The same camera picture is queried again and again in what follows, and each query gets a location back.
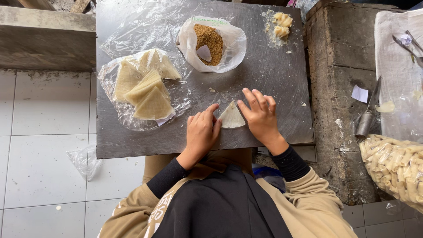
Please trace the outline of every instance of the hand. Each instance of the hand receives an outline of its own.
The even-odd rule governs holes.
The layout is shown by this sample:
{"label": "hand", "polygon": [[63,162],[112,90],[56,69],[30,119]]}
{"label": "hand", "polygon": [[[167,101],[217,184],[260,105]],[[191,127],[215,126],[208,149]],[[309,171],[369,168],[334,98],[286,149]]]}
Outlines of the hand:
{"label": "hand", "polygon": [[191,170],[215,144],[222,124],[222,120],[216,120],[213,115],[218,108],[219,104],[215,103],[205,111],[188,117],[187,147],[176,158],[184,169]]}
{"label": "hand", "polygon": [[279,133],[276,119],[276,102],[272,96],[263,96],[257,89],[251,92],[249,89],[242,90],[251,110],[238,100],[239,109],[248,121],[251,133],[269,149],[273,155],[282,154],[289,144]]}

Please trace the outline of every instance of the metal table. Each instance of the metal table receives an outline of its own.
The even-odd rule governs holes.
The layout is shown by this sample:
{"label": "metal table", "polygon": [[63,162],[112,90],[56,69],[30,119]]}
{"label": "metal table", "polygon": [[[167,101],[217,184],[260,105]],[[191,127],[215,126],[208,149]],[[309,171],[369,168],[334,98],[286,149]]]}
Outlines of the metal table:
{"label": "metal table", "polygon": [[[117,113],[97,83],[97,157],[119,158],[154,154],[181,152],[186,145],[186,120],[188,116],[205,110],[217,102],[217,92],[229,91],[233,97],[220,105],[219,116],[231,100],[245,98],[242,88],[261,90],[265,95],[273,95],[277,103],[279,131],[291,144],[313,142],[311,111],[305,68],[302,26],[299,9],[277,6],[263,6],[218,1],[203,1],[209,11],[222,16],[234,16],[231,24],[244,30],[247,36],[247,53],[243,62],[235,69],[223,73],[201,73],[196,70],[188,76],[187,84],[192,90],[192,107],[182,116],[175,118],[155,130],[140,132],[122,127]],[[99,46],[123,22],[126,16],[137,9],[141,3],[129,0],[125,4],[117,1],[98,0],[97,3],[97,67],[111,60]],[[193,4],[187,12],[201,8]],[[281,11],[293,17],[288,44],[283,47],[269,47],[269,37],[264,32],[263,12],[268,9]],[[257,141],[248,126],[228,129],[222,128],[215,149],[257,147]]]}

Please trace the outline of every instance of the beige sweatshirt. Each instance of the beige sweatshirt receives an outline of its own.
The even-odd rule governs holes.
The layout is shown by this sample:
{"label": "beige sweatshirt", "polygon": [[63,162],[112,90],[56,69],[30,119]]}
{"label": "beige sweatshirt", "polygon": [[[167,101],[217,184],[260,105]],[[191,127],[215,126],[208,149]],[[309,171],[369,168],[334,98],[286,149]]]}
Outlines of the beige sweatshirt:
{"label": "beige sweatshirt", "polygon": [[[222,163],[199,163],[188,177],[177,182],[160,199],[147,184],[142,184],[120,201],[98,238],[150,238],[159,227],[172,197],[186,181],[203,179],[225,168]],[[329,183],[319,178],[313,169],[298,180],[285,182],[287,192],[284,194],[262,178],[256,181],[275,202],[293,238],[357,237],[342,218],[342,202],[328,189]]]}

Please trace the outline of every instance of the concrete ledge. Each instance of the concrete ledge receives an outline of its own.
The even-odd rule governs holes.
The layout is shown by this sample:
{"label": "concrete ledge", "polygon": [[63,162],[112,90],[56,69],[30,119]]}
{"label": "concrete ledge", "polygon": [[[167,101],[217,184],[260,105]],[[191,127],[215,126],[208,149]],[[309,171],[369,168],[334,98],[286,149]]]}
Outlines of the concrete ledge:
{"label": "concrete ledge", "polygon": [[0,68],[90,72],[95,66],[93,15],[0,6]]}

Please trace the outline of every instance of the tiled floor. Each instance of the tiled floor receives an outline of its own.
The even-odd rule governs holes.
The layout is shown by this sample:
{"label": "tiled floor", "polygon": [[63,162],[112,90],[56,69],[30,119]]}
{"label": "tiled floor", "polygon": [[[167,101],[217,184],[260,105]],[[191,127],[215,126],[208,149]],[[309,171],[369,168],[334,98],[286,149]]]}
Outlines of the tiled floor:
{"label": "tiled floor", "polygon": [[[96,140],[96,82],[86,72],[0,70],[1,238],[95,238],[141,184],[144,157],[103,160],[86,182],[65,152]],[[314,147],[297,147],[316,161]],[[386,202],[346,207],[359,238],[421,238],[423,215]]]}

